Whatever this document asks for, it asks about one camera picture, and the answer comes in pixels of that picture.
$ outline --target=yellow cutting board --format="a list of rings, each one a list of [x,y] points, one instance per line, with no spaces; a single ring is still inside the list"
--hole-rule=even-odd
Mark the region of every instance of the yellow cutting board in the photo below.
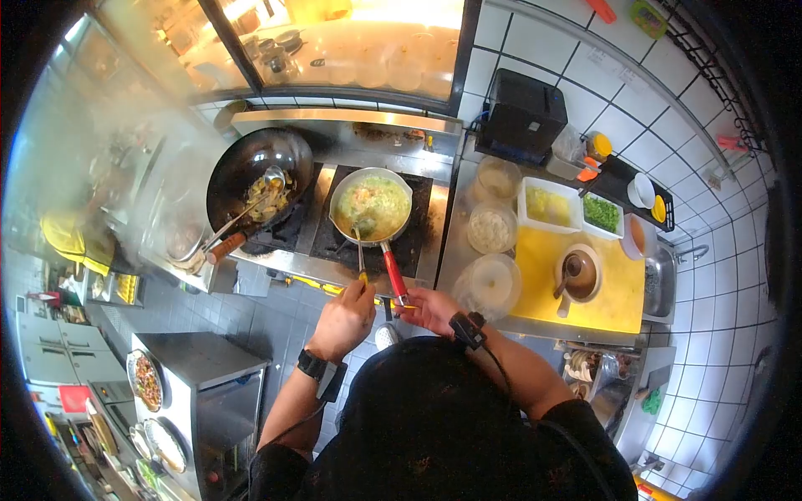
[[[586,244],[601,259],[601,288],[584,305],[572,303],[567,318],[557,316],[554,269],[565,250]],[[637,334],[643,312],[643,260],[632,261],[618,240],[604,240],[585,232],[560,234],[520,226],[515,262],[523,285],[520,300],[510,314],[589,329]]]

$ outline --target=faucet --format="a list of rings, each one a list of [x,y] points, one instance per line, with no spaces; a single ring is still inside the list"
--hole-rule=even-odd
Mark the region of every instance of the faucet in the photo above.
[[[677,256],[676,256],[677,257],[677,262],[679,264],[687,263],[687,261],[683,257],[686,254],[693,254],[694,261],[696,261],[699,258],[701,258],[702,256],[704,256],[705,254],[707,254],[707,251],[709,251],[709,250],[710,250],[710,245],[707,245],[707,244],[699,245],[697,247],[692,248],[691,250],[683,251],[683,252],[677,254]]]

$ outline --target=shoe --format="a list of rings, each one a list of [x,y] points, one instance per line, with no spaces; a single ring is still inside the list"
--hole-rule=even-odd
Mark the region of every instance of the shoe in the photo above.
[[[376,348],[379,351],[397,345],[400,341],[399,333],[392,324],[383,324],[376,330]]]

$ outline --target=yellow shirt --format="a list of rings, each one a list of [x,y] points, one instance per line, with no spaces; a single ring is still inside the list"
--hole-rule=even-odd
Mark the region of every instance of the yellow shirt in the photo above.
[[[104,277],[114,256],[114,241],[107,235],[84,241],[80,228],[75,224],[73,212],[48,212],[39,225],[47,242],[55,251],[70,261],[82,263],[93,272]]]

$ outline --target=wok handle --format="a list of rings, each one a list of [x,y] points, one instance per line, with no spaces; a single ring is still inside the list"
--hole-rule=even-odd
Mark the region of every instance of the wok handle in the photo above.
[[[212,247],[212,249],[206,253],[206,261],[211,265],[216,265],[230,253],[242,247],[242,244],[244,244],[246,240],[248,240],[248,237],[243,232],[234,233],[232,236]]]
[[[382,252],[384,253],[384,264],[387,266],[387,274],[390,275],[390,283],[393,285],[393,292],[395,293],[396,304],[405,306],[407,301],[407,286],[403,283],[401,270],[395,263],[393,251],[390,249],[390,243],[387,241],[381,244]]]

